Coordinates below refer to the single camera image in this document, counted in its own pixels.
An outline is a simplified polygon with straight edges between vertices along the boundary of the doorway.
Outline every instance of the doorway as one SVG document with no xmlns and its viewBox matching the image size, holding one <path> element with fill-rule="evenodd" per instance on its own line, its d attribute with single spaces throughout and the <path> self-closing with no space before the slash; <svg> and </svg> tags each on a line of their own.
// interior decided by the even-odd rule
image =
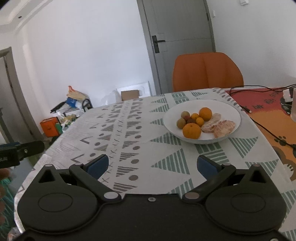
<svg viewBox="0 0 296 241">
<path fill-rule="evenodd" d="M 173 91 L 175 60 L 215 52 L 206 0 L 137 0 L 157 94 Z"/>
<path fill-rule="evenodd" d="M 0 50 L 0 132 L 6 143 L 42 140 L 22 94 L 11 47 Z"/>
</svg>

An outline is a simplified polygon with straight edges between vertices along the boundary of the orange chair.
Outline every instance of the orange chair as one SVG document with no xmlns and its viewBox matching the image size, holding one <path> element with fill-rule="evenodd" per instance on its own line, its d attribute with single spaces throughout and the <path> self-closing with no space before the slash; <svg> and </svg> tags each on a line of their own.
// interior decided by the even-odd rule
<svg viewBox="0 0 296 241">
<path fill-rule="evenodd" d="M 184 54 L 177 57 L 173 72 L 173 90 L 231 88 L 243 85 L 242 73 L 224 53 Z"/>
</svg>

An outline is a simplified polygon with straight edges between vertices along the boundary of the light switch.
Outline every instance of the light switch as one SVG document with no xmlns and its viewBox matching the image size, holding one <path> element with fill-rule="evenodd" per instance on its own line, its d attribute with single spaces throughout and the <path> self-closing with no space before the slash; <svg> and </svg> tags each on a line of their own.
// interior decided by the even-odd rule
<svg viewBox="0 0 296 241">
<path fill-rule="evenodd" d="M 249 0 L 240 0 L 242 6 L 249 4 Z"/>
</svg>

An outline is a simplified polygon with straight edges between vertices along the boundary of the white bowl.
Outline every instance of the white bowl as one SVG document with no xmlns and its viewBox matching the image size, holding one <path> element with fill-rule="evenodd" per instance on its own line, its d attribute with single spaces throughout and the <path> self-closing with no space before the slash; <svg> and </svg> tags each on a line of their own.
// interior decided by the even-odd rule
<svg viewBox="0 0 296 241">
<path fill-rule="evenodd" d="M 234 133 L 240 126 L 242 119 L 238 110 L 229 104 L 216 100 L 192 100 L 178 104 L 165 113 L 163 124 L 174 136 L 189 143 L 210 144 L 227 138 L 229 135 L 215 138 L 213 133 L 204 132 L 201 133 L 199 139 L 189 139 L 184 137 L 182 130 L 177 127 L 177 120 L 181 118 L 181 113 L 183 111 L 188 111 L 192 115 L 193 113 L 199 113 L 200 109 L 203 107 L 210 108 L 213 114 L 221 114 L 221 121 L 229 120 L 235 122 L 235 128 L 229 135 Z"/>
</svg>

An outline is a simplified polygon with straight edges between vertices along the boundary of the white wall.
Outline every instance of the white wall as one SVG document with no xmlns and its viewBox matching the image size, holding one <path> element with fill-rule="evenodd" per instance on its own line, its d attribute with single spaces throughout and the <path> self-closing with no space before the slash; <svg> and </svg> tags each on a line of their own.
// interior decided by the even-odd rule
<svg viewBox="0 0 296 241">
<path fill-rule="evenodd" d="M 249 0 L 241 6 L 239 0 L 207 1 L 217 52 L 238 65 L 245 84 L 296 83 L 295 2 Z"/>
<path fill-rule="evenodd" d="M 26 67 L 31 84 L 23 91 L 36 96 L 44 115 L 66 99 L 68 85 L 94 106 L 106 104 L 116 88 L 147 81 L 155 94 L 136 0 L 53 0 L 17 41 L 23 52 L 17 71 Z"/>
</svg>

